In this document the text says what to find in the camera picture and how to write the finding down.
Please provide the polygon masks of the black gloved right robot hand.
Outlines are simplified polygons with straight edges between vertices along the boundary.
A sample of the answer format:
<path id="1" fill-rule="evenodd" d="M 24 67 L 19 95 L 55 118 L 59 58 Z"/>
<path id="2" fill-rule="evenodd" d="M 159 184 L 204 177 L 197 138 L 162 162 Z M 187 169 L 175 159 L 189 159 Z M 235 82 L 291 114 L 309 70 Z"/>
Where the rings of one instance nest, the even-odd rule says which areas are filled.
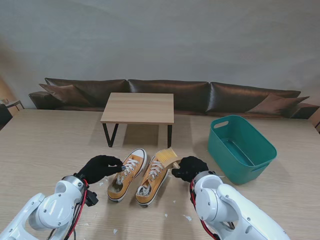
<path id="1" fill-rule="evenodd" d="M 173 168 L 171 170 L 171 174 L 188 183 L 190 183 L 197 174 L 209 170 L 207 164 L 195 156 L 182 158 L 178 166 L 179 168 Z"/>

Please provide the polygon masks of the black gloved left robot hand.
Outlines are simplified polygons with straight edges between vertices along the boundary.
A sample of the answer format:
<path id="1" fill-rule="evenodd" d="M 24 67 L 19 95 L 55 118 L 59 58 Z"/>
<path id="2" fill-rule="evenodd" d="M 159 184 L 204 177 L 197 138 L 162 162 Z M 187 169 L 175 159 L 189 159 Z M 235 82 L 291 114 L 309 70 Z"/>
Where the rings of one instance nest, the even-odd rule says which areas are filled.
<path id="1" fill-rule="evenodd" d="M 87 184 L 91 185 L 104 177 L 122 172 L 123 167 L 123 162 L 114 156 L 97 155 L 91 158 L 75 176 L 86 180 Z"/>

